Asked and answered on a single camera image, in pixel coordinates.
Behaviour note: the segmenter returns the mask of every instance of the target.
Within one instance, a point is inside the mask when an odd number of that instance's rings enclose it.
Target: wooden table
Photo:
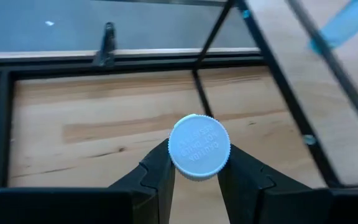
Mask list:
[[[94,52],[0,57],[73,54]],[[200,76],[233,144],[310,187],[324,186],[266,67]],[[190,71],[16,82],[9,186],[107,187],[191,113],[203,109]],[[177,173],[171,222],[228,223],[217,178],[192,182]]]

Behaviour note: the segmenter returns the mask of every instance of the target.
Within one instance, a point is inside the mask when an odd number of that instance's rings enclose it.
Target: wood grain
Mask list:
[[[313,8],[313,18],[325,22],[345,3],[302,2],[307,9]],[[340,180],[358,184],[358,115],[325,62],[308,47],[310,39],[287,2],[249,0],[248,3]],[[358,52],[358,43],[351,42],[337,53],[346,68],[358,75],[358,56],[351,56]]]
[[[311,187],[324,186],[266,68],[200,76],[233,144]],[[107,187],[179,118],[202,112],[190,71],[17,82],[9,185]],[[217,178],[192,182],[177,173],[170,221],[229,223]]]

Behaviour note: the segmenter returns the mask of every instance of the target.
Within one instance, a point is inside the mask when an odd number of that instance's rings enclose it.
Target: black metal frame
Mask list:
[[[308,16],[298,10],[301,23],[316,39],[323,57],[338,80],[346,77],[325,41],[311,26]],[[229,10],[236,5],[262,55],[259,53],[208,53]],[[92,57],[46,57],[0,59],[0,222],[34,223],[37,220],[69,222],[168,223],[175,170],[167,153],[167,140],[153,149],[122,179],[103,189],[7,188],[11,141],[14,82],[26,79],[78,77],[132,72],[191,70],[206,115],[213,116],[198,70],[202,68],[256,66],[267,64],[302,135],[316,141],[306,144],[329,187],[344,188],[330,166],[294,96],[280,66],[243,0],[228,0],[199,54],[114,55],[115,33],[106,24],[101,50]],[[347,80],[347,94],[357,93]],[[358,111],[358,98],[351,100]],[[261,163],[236,146],[225,168],[218,174],[219,185],[231,223],[325,223],[358,222],[358,191],[349,189],[311,190],[307,186]],[[343,215],[341,211],[352,211]]]

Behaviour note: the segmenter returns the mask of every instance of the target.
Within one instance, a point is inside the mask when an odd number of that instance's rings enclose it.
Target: bottle cap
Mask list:
[[[230,139],[223,125],[209,116],[191,114],[173,127],[168,141],[172,162],[190,180],[217,174],[230,155]]]

